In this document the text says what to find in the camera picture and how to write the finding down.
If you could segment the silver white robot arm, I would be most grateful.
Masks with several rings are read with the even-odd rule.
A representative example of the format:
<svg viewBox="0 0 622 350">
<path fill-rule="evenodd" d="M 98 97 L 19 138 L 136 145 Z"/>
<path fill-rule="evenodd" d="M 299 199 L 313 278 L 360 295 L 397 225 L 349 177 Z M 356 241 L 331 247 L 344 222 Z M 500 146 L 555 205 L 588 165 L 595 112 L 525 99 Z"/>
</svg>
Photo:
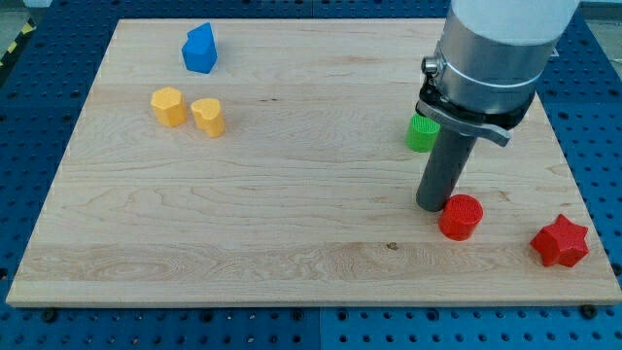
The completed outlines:
<svg viewBox="0 0 622 350">
<path fill-rule="evenodd" d="M 416 192 L 441 210 L 477 139 L 501 147 L 531 106 L 536 83 L 578 0 L 453 0 L 425 76 L 418 114 L 440 126 Z"/>
</svg>

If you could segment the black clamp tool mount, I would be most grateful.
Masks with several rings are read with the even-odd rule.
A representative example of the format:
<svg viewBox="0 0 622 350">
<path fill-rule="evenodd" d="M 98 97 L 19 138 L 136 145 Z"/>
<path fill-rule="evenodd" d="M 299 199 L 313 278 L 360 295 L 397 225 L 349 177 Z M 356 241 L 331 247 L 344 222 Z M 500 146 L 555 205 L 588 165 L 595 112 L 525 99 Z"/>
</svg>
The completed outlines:
<svg viewBox="0 0 622 350">
<path fill-rule="evenodd" d="M 419 92 L 416 112 L 464 136 L 488 139 L 504 147 L 511 139 L 510 130 L 525 117 L 535 94 L 526 102 L 504 113 L 482 113 L 461 107 L 445 98 L 427 77 Z"/>
</svg>

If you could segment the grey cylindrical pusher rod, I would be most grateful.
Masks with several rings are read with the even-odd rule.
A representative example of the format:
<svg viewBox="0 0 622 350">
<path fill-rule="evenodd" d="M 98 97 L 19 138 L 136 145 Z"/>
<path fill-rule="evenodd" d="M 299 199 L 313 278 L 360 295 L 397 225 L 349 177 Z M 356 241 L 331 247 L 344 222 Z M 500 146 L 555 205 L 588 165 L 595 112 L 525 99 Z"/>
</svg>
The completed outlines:
<svg viewBox="0 0 622 350">
<path fill-rule="evenodd" d="M 422 209 L 438 212 L 444 208 L 475 142 L 473 136 L 440 129 L 415 196 Z"/>
</svg>

